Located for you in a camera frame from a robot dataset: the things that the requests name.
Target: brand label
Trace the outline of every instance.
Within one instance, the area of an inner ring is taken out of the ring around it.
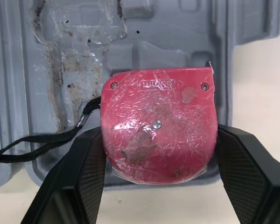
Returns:
[[[174,79],[142,80],[140,90],[172,90],[175,89]]]

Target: plastic wrap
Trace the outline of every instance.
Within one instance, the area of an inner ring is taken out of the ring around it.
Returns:
[[[119,73],[103,87],[104,148],[116,175],[172,184],[201,175],[217,140],[213,70]]]

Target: clear plastic wrap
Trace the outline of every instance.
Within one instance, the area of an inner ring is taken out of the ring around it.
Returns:
[[[189,181],[217,140],[213,70],[119,73],[103,87],[101,128],[116,175],[137,184]]]

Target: white surface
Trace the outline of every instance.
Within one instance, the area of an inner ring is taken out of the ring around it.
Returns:
[[[280,162],[280,37],[237,47],[233,126],[253,133]],[[39,189],[20,171],[0,188],[0,224],[20,223]],[[222,182],[104,192],[98,224],[239,224]]]

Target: rust stain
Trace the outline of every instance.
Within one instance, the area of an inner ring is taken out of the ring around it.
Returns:
[[[196,90],[192,87],[187,87],[182,91],[182,102],[189,104],[195,98]]]

